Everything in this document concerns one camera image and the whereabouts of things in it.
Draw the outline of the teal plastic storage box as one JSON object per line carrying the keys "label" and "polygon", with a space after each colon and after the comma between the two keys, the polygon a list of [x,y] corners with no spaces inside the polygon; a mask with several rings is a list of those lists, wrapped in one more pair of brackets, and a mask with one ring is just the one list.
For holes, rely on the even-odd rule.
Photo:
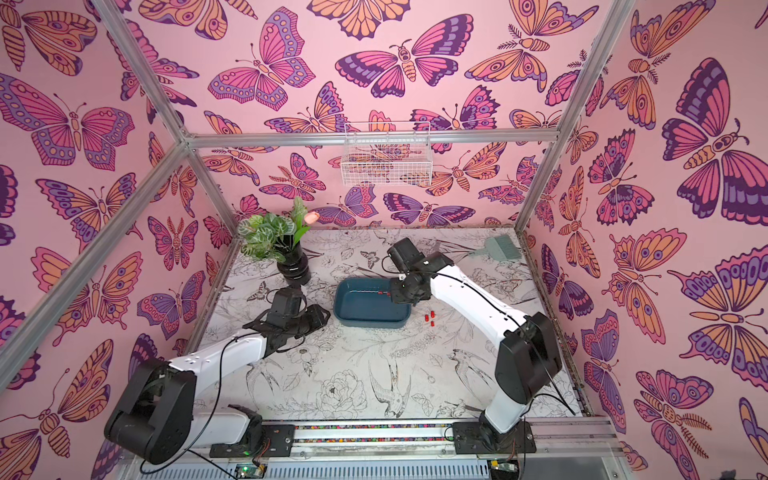
{"label": "teal plastic storage box", "polygon": [[392,300],[387,278],[352,277],[339,283],[333,314],[346,327],[399,329],[410,318],[411,305]]}

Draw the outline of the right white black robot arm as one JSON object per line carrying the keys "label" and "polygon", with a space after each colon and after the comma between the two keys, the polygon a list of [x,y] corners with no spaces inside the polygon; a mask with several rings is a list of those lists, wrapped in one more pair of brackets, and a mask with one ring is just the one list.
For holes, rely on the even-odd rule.
{"label": "right white black robot arm", "polygon": [[562,368],[550,318],[529,315],[491,295],[456,266],[435,272],[412,270],[389,281],[396,304],[417,305],[437,299],[474,325],[497,350],[497,392],[481,414],[481,423],[501,435],[523,418],[541,390]]}

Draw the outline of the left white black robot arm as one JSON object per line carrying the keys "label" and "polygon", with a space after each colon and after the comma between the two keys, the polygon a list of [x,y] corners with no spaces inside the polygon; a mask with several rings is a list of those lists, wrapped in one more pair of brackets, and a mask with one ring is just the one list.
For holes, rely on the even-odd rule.
{"label": "left white black robot arm", "polygon": [[265,310],[234,335],[171,360],[148,359],[131,374],[104,428],[112,444],[165,466],[195,448],[255,453],[264,448],[262,416],[245,406],[219,408],[223,380],[288,341],[324,328],[331,313],[312,304],[294,316]]}

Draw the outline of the green plant in black vase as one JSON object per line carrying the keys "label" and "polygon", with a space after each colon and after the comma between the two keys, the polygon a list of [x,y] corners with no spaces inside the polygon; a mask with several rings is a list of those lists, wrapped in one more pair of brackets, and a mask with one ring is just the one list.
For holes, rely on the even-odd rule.
{"label": "green plant in black vase", "polygon": [[301,239],[317,219],[301,198],[294,199],[289,213],[251,215],[237,225],[240,252],[254,262],[273,261],[289,286],[305,286],[311,272]]}

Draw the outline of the green dustpan brush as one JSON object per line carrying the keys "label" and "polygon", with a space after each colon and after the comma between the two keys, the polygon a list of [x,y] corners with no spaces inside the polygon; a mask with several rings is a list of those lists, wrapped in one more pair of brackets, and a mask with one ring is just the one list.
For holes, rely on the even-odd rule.
{"label": "green dustpan brush", "polygon": [[482,248],[469,252],[467,256],[485,256],[494,261],[504,263],[520,260],[522,252],[509,235],[499,235],[486,238]]}

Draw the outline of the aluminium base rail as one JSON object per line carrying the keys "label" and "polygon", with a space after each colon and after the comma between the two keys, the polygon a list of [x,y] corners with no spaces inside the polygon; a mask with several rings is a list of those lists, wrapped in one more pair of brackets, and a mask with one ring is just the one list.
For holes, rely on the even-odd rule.
{"label": "aluminium base rail", "polygon": [[497,452],[468,420],[269,422],[267,449],[166,469],[125,461],[117,479],[631,479],[604,420],[532,418]]}

